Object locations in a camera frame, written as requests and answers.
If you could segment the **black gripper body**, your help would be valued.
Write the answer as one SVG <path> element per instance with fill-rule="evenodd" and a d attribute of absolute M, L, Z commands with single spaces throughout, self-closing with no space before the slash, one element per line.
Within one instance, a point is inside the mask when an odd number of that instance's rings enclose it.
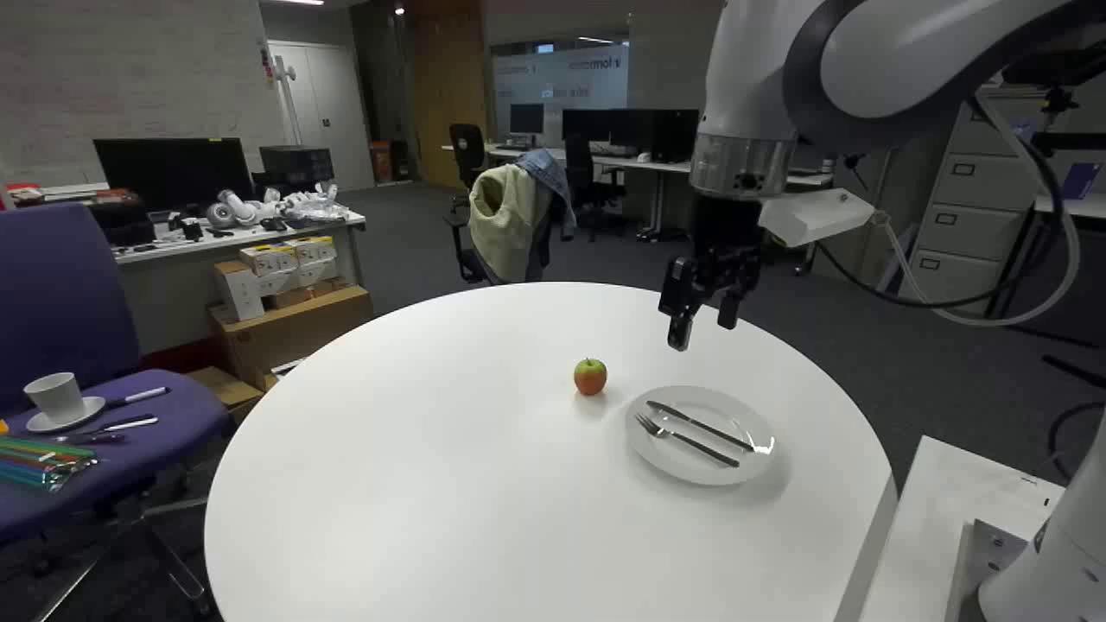
<path fill-rule="evenodd" d="M 744 296 L 753 286 L 757 221 L 760 200 L 696 197 L 692 250 L 669 266 L 685 303 L 705 303 L 714 292 Z"/>

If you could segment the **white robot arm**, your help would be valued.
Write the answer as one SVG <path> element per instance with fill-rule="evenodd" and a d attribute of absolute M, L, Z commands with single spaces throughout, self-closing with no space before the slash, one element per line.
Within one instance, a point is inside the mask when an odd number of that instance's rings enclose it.
<path fill-rule="evenodd" d="M 667 346 L 696 314 L 741 320 L 762 238 L 814 246 L 865 229 L 850 190 L 787 190 L 800 142 L 858 156 L 952 116 L 993 77 L 1092 26 L 1103 0 L 726 0 L 692 148 L 692 252 L 667 263 Z"/>

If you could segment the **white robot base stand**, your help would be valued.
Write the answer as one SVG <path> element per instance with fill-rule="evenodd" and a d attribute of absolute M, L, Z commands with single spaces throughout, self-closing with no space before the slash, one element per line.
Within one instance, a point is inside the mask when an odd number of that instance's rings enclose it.
<path fill-rule="evenodd" d="M 1106 436 L 1067 487 L 926 436 L 860 622 L 1106 622 Z"/>

